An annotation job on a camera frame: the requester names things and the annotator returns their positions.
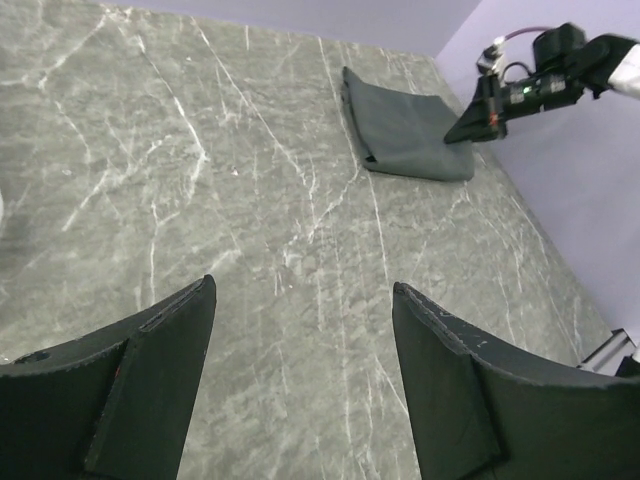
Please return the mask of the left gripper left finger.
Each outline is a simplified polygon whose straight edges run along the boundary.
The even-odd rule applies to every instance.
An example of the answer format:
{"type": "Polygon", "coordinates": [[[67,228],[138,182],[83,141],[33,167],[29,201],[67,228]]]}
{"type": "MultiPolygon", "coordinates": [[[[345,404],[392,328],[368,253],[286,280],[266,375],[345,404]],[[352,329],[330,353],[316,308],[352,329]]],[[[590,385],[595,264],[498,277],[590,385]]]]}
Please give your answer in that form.
{"type": "Polygon", "coordinates": [[[212,276],[1,368],[4,479],[174,479],[216,309],[212,276]]]}

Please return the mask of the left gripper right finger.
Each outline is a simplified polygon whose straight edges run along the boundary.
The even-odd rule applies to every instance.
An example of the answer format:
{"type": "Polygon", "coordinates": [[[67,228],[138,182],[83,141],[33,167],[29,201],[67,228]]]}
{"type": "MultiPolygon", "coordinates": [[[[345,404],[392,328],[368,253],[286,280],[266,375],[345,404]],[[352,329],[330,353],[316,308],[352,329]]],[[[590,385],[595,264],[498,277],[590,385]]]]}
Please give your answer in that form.
{"type": "Polygon", "coordinates": [[[639,357],[566,366],[447,312],[405,283],[392,320],[425,479],[635,479],[639,357]]]}

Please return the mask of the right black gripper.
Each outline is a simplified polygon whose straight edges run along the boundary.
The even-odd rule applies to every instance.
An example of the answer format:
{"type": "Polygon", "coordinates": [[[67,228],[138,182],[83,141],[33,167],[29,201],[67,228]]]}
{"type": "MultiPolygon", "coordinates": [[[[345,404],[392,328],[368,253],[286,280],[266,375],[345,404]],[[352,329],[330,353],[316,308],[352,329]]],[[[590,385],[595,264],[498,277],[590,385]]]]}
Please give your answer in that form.
{"type": "Polygon", "coordinates": [[[444,136],[446,144],[488,142],[507,135],[507,122],[575,105],[584,88],[561,74],[543,74],[502,86],[496,75],[478,81],[474,98],[444,136]]]}

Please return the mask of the dark grey t shirt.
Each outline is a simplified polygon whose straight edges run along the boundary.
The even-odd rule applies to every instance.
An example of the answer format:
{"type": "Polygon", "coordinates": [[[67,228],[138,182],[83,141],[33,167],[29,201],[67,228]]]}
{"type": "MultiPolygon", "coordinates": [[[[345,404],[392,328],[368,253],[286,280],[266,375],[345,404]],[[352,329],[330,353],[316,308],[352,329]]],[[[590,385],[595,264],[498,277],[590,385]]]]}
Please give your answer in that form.
{"type": "Polygon", "coordinates": [[[444,143],[458,117],[441,97],[369,84],[344,67],[341,101],[354,149],[367,170],[447,183],[473,178],[471,144],[444,143]]]}

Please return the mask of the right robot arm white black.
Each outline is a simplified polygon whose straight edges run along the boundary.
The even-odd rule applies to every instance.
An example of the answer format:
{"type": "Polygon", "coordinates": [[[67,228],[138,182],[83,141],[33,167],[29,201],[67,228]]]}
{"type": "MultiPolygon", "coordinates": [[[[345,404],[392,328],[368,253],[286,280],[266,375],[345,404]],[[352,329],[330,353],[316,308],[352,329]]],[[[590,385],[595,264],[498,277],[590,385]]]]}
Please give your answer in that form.
{"type": "Polygon", "coordinates": [[[508,134],[507,122],[576,104],[586,90],[594,99],[606,91],[639,97],[639,42],[614,34],[589,40],[584,30],[567,22],[556,28],[527,27],[496,38],[479,56],[474,95],[444,136],[446,144],[488,142],[508,134]],[[535,68],[520,62],[526,76],[506,79],[514,67],[504,45],[530,32],[535,68]]]}

